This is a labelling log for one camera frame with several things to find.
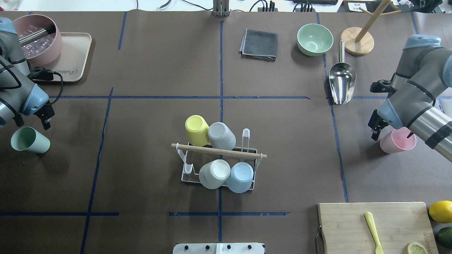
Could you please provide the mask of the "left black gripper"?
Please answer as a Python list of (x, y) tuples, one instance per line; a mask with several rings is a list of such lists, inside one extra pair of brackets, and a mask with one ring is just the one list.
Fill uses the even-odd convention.
[[(44, 106), (35, 112), (35, 115), (42, 121), (44, 130), (51, 128), (50, 119), (55, 115), (52, 105), (44, 104)], [(21, 114), (16, 114), (16, 116), (13, 117), (13, 120), (17, 127), (22, 127), (24, 125), (24, 119)]]

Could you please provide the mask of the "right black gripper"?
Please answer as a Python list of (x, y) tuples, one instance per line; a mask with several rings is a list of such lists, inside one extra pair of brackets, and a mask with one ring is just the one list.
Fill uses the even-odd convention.
[[(380, 131), (383, 128), (385, 128), (386, 126), (388, 126), (388, 123), (384, 119), (381, 118), (381, 116), (377, 112), (377, 109), (375, 109), (368, 122), (368, 127), (370, 127), (371, 131), (372, 131), (371, 138), (375, 141), (378, 141)], [(410, 132), (406, 138), (409, 139), (412, 135), (414, 135), (414, 133)]]

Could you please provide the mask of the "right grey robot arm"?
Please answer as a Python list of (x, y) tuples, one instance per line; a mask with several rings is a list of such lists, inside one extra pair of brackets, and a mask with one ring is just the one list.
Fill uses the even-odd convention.
[(441, 38), (428, 34), (411, 35), (391, 79), (371, 84), (372, 93), (388, 94), (368, 122), (373, 140), (378, 140), (380, 131), (386, 126), (405, 127), (428, 147), (451, 160), (451, 118), (432, 104), (451, 87), (451, 82), (452, 53), (441, 45)]

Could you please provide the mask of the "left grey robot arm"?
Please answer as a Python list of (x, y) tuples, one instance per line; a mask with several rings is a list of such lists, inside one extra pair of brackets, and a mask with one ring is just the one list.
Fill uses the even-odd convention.
[(53, 80), (54, 71), (29, 66), (21, 50), (13, 22), (1, 17), (0, 24), (0, 125), (3, 128), (13, 119), (18, 127), (24, 125), (22, 116), (36, 115), (45, 130), (51, 127), (55, 115), (53, 102), (34, 82), (35, 79)]

